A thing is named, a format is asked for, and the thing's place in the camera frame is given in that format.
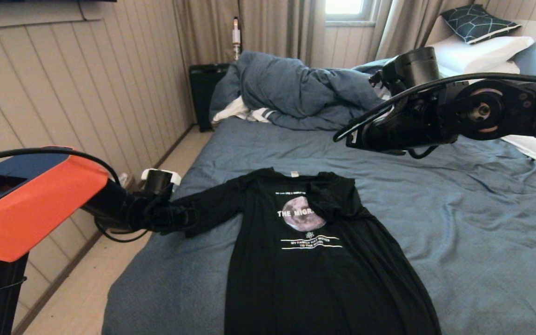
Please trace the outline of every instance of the crumpled blanket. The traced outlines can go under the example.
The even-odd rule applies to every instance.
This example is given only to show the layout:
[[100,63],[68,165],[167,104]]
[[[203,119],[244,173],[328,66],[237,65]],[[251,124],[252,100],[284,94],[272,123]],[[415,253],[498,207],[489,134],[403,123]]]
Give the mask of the crumpled blanket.
[[251,111],[294,130],[338,130],[382,102],[368,82],[385,60],[355,69],[309,68],[298,59],[245,51],[214,89],[210,120],[241,97]]

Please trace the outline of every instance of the dark patterned pillow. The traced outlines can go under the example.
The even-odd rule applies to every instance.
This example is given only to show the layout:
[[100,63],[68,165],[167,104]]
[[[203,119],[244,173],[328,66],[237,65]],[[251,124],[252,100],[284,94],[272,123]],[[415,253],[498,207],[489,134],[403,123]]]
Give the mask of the dark patterned pillow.
[[452,30],[467,44],[479,43],[497,36],[504,36],[521,25],[498,19],[487,13],[481,5],[469,5],[442,13]]

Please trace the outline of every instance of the pillowcase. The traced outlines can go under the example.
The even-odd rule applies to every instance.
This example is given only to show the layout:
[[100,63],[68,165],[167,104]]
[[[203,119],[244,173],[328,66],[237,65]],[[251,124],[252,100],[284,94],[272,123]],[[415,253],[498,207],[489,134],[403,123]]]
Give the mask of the pillowcase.
[[521,25],[499,19],[485,11],[481,5],[450,9],[442,17],[452,30],[467,44],[475,44],[493,37],[504,36]]
[[504,63],[534,42],[528,36],[503,36],[469,45],[453,35],[430,47],[434,47],[435,57],[441,66],[459,74],[472,74],[489,72],[490,68]]

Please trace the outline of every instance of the window frame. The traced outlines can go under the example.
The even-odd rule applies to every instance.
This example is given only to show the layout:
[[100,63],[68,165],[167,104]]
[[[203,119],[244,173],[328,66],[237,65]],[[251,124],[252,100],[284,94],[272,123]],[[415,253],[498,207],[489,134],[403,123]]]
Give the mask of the window frame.
[[381,0],[363,0],[360,13],[327,13],[326,23],[375,22]]

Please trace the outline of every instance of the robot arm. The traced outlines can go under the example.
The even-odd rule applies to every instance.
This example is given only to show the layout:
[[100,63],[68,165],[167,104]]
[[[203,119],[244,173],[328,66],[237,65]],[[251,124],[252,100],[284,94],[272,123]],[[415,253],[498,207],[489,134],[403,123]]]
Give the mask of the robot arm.
[[[423,158],[458,135],[474,140],[509,134],[536,137],[536,76],[438,77],[431,47],[390,60],[370,81],[383,84],[393,98],[336,133],[334,140],[346,137],[349,147],[391,154],[407,150]],[[465,81],[478,78],[495,80]],[[413,150],[417,147],[429,149],[418,155]]]
[[105,228],[166,234],[197,222],[193,208],[169,201],[173,184],[166,172],[148,171],[144,190],[129,193],[109,165],[70,148],[0,153],[9,156],[0,162],[0,335],[11,333],[29,250],[78,208],[93,214],[113,240]]

